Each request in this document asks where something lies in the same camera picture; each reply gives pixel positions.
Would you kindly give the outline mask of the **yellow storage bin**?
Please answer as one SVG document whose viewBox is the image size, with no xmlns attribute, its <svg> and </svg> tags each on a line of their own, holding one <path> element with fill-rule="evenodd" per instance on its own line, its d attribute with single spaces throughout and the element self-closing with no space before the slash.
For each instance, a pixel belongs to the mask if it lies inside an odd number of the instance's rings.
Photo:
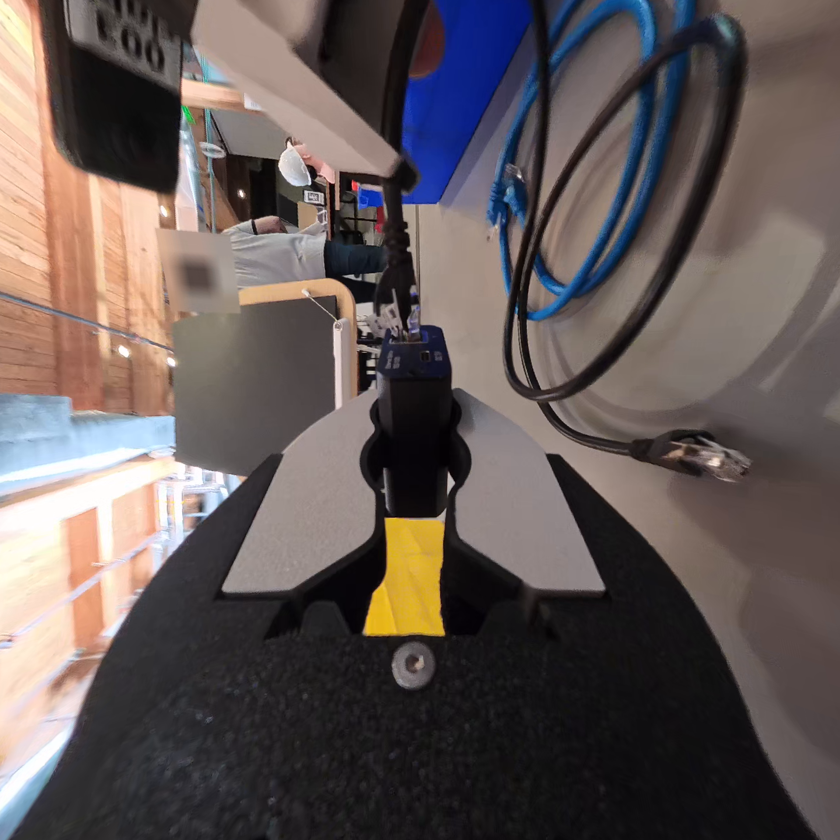
<svg viewBox="0 0 840 840">
<path fill-rule="evenodd" d="M 445 635 L 439 590 L 444 536 L 438 519 L 385 520 L 385 576 L 372 595 L 363 635 Z"/>
</svg>

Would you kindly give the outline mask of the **blue storage bin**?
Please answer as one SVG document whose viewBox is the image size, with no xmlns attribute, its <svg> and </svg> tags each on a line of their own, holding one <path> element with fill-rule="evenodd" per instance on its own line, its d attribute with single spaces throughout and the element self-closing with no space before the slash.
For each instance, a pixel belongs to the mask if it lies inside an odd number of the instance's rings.
<svg viewBox="0 0 840 840">
<path fill-rule="evenodd" d="M 528 2 L 435 1 L 443 56 L 407 83 L 403 150 L 418 172 L 407 205 L 444 196 L 480 121 L 530 27 Z"/>
</svg>

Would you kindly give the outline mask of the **black ethernet adapter box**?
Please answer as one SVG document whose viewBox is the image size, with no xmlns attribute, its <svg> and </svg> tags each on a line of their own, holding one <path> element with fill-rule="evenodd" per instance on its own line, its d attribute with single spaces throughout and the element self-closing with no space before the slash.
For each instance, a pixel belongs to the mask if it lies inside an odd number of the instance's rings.
<svg viewBox="0 0 840 840">
<path fill-rule="evenodd" d="M 376 409 L 384 436 L 385 505 L 394 518 L 437 518 L 445 509 L 452 364 L 443 330 L 420 328 L 418 341 L 383 341 Z"/>
</svg>

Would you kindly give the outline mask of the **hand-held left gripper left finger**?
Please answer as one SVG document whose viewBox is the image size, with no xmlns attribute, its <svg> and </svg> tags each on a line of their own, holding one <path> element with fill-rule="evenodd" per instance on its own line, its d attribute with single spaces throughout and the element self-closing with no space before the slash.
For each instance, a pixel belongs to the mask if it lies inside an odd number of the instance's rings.
<svg viewBox="0 0 840 840">
<path fill-rule="evenodd" d="M 223 583 L 225 595 L 290 593 L 384 538 L 378 492 L 362 469 L 376 394 L 319 419 L 283 451 Z"/>
</svg>

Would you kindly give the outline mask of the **silver ceiling duct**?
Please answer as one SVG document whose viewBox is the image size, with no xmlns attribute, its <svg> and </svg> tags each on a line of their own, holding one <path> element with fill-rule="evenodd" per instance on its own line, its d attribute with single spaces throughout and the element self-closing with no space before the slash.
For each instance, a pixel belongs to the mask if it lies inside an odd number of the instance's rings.
<svg viewBox="0 0 840 840">
<path fill-rule="evenodd" d="M 1 394 L 1 495 L 175 446 L 172 416 L 75 411 L 65 396 Z"/>
</svg>

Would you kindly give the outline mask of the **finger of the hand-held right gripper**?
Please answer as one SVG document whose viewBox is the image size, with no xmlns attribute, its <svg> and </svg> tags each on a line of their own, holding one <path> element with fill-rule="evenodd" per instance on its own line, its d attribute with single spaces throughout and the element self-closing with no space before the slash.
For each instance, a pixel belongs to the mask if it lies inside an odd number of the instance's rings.
<svg viewBox="0 0 840 840">
<path fill-rule="evenodd" d="M 332 168 L 378 177 L 396 172 L 400 154 L 245 2 L 198 2 L 191 36 L 238 91 Z"/>
</svg>

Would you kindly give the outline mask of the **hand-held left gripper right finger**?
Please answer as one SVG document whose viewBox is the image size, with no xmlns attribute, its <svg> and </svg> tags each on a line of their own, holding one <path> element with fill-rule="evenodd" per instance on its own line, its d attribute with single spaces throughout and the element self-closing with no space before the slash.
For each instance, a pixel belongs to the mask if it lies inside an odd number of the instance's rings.
<svg viewBox="0 0 840 840">
<path fill-rule="evenodd" d="M 543 448 L 519 425 L 456 388 L 458 438 L 469 456 L 455 489 L 455 532 L 535 595 L 606 588 Z"/>
</svg>

